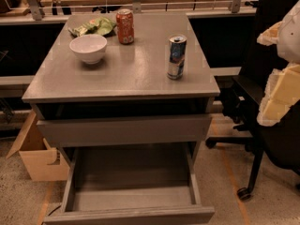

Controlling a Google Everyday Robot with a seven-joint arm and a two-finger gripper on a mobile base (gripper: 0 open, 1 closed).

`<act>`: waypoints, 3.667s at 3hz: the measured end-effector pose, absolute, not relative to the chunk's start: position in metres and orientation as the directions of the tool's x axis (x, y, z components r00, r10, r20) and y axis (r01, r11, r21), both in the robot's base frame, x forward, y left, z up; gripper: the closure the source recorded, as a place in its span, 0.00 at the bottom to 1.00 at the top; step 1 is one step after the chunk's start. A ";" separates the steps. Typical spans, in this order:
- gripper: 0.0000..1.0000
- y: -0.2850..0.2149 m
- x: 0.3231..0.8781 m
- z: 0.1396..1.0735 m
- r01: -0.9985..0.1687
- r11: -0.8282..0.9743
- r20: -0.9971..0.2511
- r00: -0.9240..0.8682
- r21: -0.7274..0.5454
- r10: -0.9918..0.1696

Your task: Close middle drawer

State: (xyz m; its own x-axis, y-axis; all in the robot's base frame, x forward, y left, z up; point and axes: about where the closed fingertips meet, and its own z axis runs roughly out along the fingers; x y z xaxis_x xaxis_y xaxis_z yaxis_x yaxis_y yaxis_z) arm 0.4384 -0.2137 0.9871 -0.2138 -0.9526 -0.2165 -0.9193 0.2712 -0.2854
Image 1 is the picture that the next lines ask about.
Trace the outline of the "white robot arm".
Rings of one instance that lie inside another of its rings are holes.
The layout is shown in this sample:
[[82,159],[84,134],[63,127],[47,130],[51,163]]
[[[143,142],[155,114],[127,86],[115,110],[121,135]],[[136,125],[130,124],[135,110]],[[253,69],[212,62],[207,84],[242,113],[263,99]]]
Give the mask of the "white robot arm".
[[271,127],[300,100],[300,1],[280,22],[261,33],[257,42],[276,44],[277,55],[288,62],[284,69],[272,70],[259,107],[257,122]]

